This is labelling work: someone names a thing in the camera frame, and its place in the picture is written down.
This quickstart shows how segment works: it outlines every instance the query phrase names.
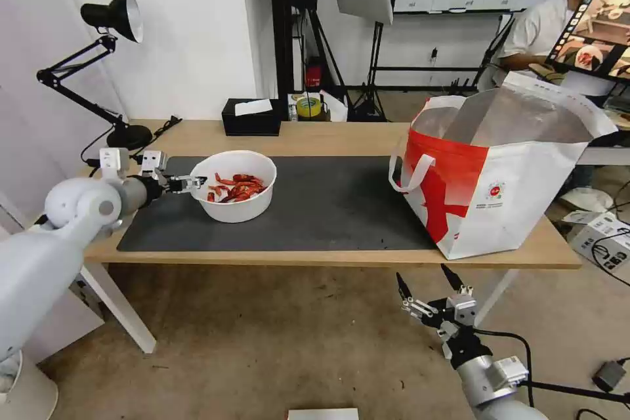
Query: power adapter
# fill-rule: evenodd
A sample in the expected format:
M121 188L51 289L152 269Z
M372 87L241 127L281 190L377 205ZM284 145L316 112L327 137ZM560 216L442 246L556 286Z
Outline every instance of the power adapter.
M614 390L623 379L623 376L625 376L625 369L623 368L624 362L625 360L603 363L593 376L595 385L604 392Z

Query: black desk mat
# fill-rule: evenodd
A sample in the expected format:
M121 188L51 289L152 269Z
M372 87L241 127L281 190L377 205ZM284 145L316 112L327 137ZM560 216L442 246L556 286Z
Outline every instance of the black desk mat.
M190 173L202 157L172 157ZM429 249L435 244L387 179L388 157L272 157L269 208L243 223L213 220L190 195L141 209L120 251L355 251Z

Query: table leg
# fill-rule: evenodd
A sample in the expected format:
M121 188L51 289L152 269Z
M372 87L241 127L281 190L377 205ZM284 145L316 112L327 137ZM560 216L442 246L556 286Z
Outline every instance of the table leg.
M473 292L473 296L478 301L478 312L477 316L474 319L475 326L479 326L484 318L488 315L488 312L494 307L494 304L499 300L502 296L503 292L507 290L507 288L514 282L514 279L518 276L519 269L508 269L503 271L501 278L495 284L492 284L485 293L482 292L481 297L477 297Z
M153 353L156 348L156 339L102 264L97 262L84 264L81 275L127 330L127 333L138 343L140 349L147 354Z

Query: shopping bag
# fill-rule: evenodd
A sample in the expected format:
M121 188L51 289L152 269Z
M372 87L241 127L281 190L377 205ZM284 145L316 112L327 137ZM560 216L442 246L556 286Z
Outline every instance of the shopping bag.
M430 99L389 180L447 259L516 249L588 143L616 130L584 96L511 73L499 89Z

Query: logo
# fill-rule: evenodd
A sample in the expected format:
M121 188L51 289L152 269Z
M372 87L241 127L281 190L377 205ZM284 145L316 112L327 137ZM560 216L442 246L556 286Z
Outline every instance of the logo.
M487 200L500 200L503 198L503 189L505 187L505 183L503 182L493 182L488 186L488 193L486 194Z

